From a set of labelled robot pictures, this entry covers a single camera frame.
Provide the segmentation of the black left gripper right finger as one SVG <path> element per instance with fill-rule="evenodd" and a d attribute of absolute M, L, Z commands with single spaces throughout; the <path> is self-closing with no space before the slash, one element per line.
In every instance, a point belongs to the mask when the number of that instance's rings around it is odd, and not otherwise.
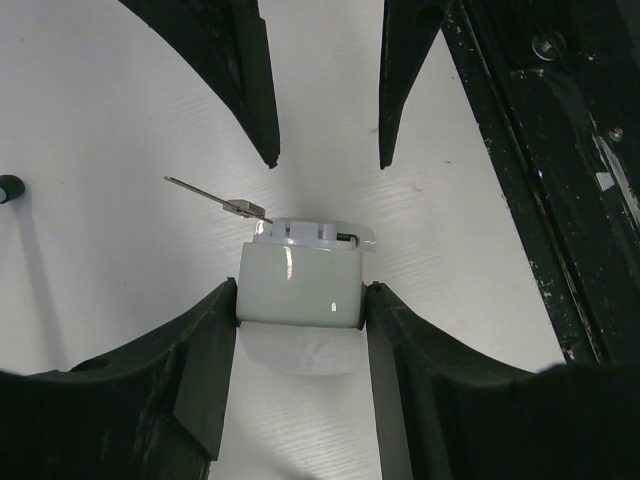
<path fill-rule="evenodd" d="M 635 479 L 639 368 L 532 373 L 467 346 L 387 285 L 363 291 L 386 479 Z"/>

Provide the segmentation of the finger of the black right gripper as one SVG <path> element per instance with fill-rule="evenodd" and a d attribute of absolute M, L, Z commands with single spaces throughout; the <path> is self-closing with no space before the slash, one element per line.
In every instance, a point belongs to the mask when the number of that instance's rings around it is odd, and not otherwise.
<path fill-rule="evenodd" d="M 266 22 L 256 1 L 124 0 L 228 107 L 263 162 L 277 166 L 280 129 Z"/>
<path fill-rule="evenodd" d="M 393 162 L 405 103 L 451 5 L 443 0 L 384 2 L 378 94 L 381 169 Z"/>

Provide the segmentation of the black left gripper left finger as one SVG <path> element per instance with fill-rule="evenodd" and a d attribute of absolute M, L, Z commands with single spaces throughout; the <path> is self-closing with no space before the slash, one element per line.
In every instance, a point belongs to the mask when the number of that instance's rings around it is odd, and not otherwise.
<path fill-rule="evenodd" d="M 204 479 L 218 458 L 236 343 L 233 279 L 69 371 L 1 376 L 5 479 Z"/>

